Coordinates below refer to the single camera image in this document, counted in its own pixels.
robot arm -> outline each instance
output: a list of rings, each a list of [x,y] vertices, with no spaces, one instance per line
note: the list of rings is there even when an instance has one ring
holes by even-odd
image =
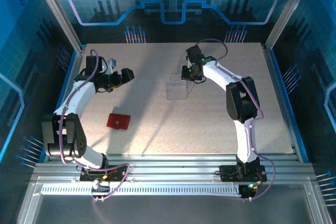
[[[263,169],[259,157],[251,150],[255,148],[255,127],[251,122],[256,118],[258,111],[243,85],[237,80],[242,80],[246,84],[259,104],[253,79],[242,78],[220,64],[216,66],[216,59],[212,56],[205,57],[197,45],[187,50],[187,60],[188,66],[182,67],[183,80],[202,83],[204,78],[208,78],[226,92],[227,112],[234,120],[237,131],[237,177],[239,180],[249,180],[256,171]]]
[[[64,156],[67,160],[75,159],[87,168],[106,168],[108,161],[104,154],[98,153],[87,146],[86,136],[80,123],[80,118],[89,101],[96,95],[99,89],[112,92],[121,85],[134,79],[133,71],[125,68],[121,74],[113,71],[116,61],[110,59],[103,65],[104,59],[99,56],[98,69],[93,78],[78,90],[71,98],[70,103],[66,101],[73,91],[85,82],[92,74],[96,65],[96,56],[86,57],[86,68],[79,74],[74,82],[70,95],[64,103],[53,113],[43,117],[42,130],[46,154],[50,157],[60,157],[59,146],[59,122],[62,111],[67,106],[67,112],[63,121],[62,139]]]

speckled tabletop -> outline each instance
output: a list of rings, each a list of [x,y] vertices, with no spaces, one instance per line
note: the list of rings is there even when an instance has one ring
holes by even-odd
[[[193,43],[87,44],[106,60],[117,60],[116,70],[130,68],[135,79],[89,102],[81,123],[88,145],[107,154],[232,154],[237,151],[234,122],[226,112],[225,92],[213,81],[194,85],[188,99],[166,99],[166,76],[180,74],[185,50]],[[259,43],[228,43],[220,63],[230,71],[251,76],[265,119],[256,124],[261,153],[291,153],[289,136]],[[200,45],[204,55],[219,58],[221,44]],[[106,127],[110,113],[131,116],[128,130]]]

red block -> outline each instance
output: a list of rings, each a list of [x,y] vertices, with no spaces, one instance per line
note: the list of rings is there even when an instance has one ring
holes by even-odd
[[[130,115],[120,115],[111,113],[107,120],[106,127],[113,128],[116,130],[119,129],[127,130],[130,120],[131,120]]]

